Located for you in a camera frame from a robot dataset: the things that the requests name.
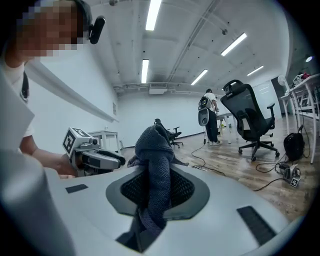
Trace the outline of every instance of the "hand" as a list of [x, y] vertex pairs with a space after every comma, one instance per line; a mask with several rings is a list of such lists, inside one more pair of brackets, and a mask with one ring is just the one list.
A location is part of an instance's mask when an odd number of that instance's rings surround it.
[[72, 176], [72, 175], [64, 175], [64, 174], [62, 174], [62, 175], [59, 175], [59, 177], [60, 177], [60, 179], [72, 179], [72, 178], [75, 178], [75, 176]]
[[[81, 164], [82, 164], [81, 158], [77, 157], [76, 158], [76, 165], [80, 166]], [[59, 169], [58, 172], [64, 176], [74, 176], [74, 177], [77, 176], [77, 171], [70, 163], [69, 157], [67, 154], [62, 155], [58, 169]]]

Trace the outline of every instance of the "black chair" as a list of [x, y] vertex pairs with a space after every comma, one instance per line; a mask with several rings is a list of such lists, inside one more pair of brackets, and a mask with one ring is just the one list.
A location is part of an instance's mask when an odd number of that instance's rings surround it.
[[232, 80], [223, 87], [223, 90], [226, 95], [221, 98], [221, 102], [236, 118], [238, 133], [246, 141], [252, 142], [249, 145], [240, 146], [239, 153], [242, 153], [242, 149], [254, 147], [251, 160], [255, 161], [255, 154], [258, 148], [262, 147], [275, 151], [275, 156], [279, 157], [280, 153], [274, 147], [272, 141], [260, 141], [262, 135], [267, 135], [266, 133], [269, 130], [275, 128], [273, 109], [275, 104], [272, 103], [267, 107], [271, 111], [271, 117], [265, 119], [257, 103], [254, 90], [249, 84], [243, 84], [239, 80]]
[[170, 129], [166, 129], [163, 124], [161, 123], [161, 120], [159, 118], [156, 118], [154, 120], [154, 124], [155, 125], [159, 125], [161, 126], [163, 129], [166, 130], [166, 134], [168, 135], [169, 141], [171, 141], [171, 145], [177, 145], [178, 148], [180, 149], [179, 144], [181, 144], [182, 146], [184, 145], [182, 142], [175, 142], [175, 139], [181, 134], [181, 131], [178, 131], [178, 128], [180, 128], [180, 126], [173, 128], [173, 130], [175, 130], [175, 132], [170, 132]]

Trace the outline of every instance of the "fluorescent light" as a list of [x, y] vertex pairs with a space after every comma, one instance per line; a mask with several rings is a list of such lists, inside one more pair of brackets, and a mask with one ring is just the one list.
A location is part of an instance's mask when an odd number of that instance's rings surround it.
[[192, 86], [195, 85], [196, 82], [198, 82], [206, 73], [208, 72], [208, 70], [204, 70], [202, 71], [202, 73], [192, 82]]
[[249, 74], [247, 74], [247, 76], [252, 75], [254, 72], [257, 72], [258, 70], [262, 69], [264, 66], [258, 67], [257, 69], [255, 69], [254, 71], [250, 72]]
[[311, 61], [312, 59], [313, 59], [313, 57], [310, 56], [310, 57], [306, 58], [305, 62], [309, 62], [309, 61]]
[[149, 66], [149, 60], [143, 59], [142, 60], [142, 76], [141, 76], [142, 84], [145, 84], [147, 82], [148, 66]]
[[232, 44], [230, 44], [223, 52], [221, 52], [221, 55], [226, 56], [228, 52], [230, 52], [233, 48], [240, 44], [246, 37], [246, 33], [240, 35]]
[[157, 16], [162, 0], [151, 0], [145, 30], [155, 30]]
[[260, 91], [262, 91], [262, 90], [264, 90], [264, 89], [267, 89], [267, 88], [269, 88], [269, 86], [267, 86], [267, 87], [265, 87], [265, 88], [261, 89]]

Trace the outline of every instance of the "black earpiece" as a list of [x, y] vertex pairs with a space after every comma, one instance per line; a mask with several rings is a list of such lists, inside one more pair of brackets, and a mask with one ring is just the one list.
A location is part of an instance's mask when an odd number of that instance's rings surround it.
[[106, 19], [103, 16], [99, 16], [96, 18], [94, 25], [90, 25], [89, 27], [89, 40], [90, 43], [95, 45], [98, 43], [102, 29], [104, 28], [104, 25], [106, 23]]

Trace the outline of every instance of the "white desk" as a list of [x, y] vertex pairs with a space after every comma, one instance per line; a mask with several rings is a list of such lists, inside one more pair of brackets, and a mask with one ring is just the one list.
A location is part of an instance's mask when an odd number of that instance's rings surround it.
[[[233, 116], [230, 112], [229, 113], [222, 113], [220, 114], [218, 112], [218, 115], [216, 116], [216, 120], [220, 120], [220, 127], [221, 127], [221, 123], [222, 123], [222, 120], [225, 121], [225, 126], [226, 126], [226, 130], [227, 130], [227, 133], [228, 133], [228, 143], [231, 144], [231, 140], [230, 140], [230, 128], [229, 128], [229, 122], [228, 122], [228, 117], [230, 116]], [[234, 126], [237, 125], [237, 120], [236, 118], [233, 116], [233, 121], [234, 121]], [[238, 140], [239, 139], [239, 135], [238, 135], [238, 132], [237, 132], [237, 128], [234, 127], [234, 132], [235, 132], [235, 137], [236, 139]]]
[[116, 140], [116, 146], [118, 148], [118, 154], [121, 155], [121, 148], [120, 148], [120, 143], [118, 139], [118, 133], [114, 131], [106, 131], [106, 130], [98, 130], [98, 131], [91, 131], [88, 132], [91, 136], [98, 138], [99, 140], [99, 145], [101, 146], [101, 149], [103, 150], [108, 150], [107, 149], [107, 139], [112, 139], [115, 138]]
[[[315, 152], [316, 152], [316, 141], [317, 141], [317, 119], [316, 119], [316, 108], [319, 113], [319, 103], [318, 98], [313, 97], [312, 93], [315, 90], [316, 86], [320, 85], [320, 74], [315, 74], [309, 76], [307, 79], [303, 80], [301, 83], [296, 85], [295, 87], [291, 88], [289, 90], [289, 93], [282, 96], [280, 99], [283, 102], [284, 111], [285, 111], [285, 118], [286, 118], [286, 132], [289, 134], [289, 122], [288, 122], [288, 102], [291, 98], [293, 98], [294, 101], [294, 110], [297, 115], [297, 126], [301, 126], [301, 118], [300, 118], [300, 112], [299, 110], [311, 110], [312, 111], [312, 118], [313, 118], [313, 145], [312, 145], [312, 154], [311, 154], [311, 161], [312, 164], [314, 162], [315, 158]], [[307, 92], [308, 96], [305, 98], [302, 98], [300, 100], [300, 103], [298, 101], [298, 98]], [[301, 106], [303, 101], [307, 101], [307, 106]]]

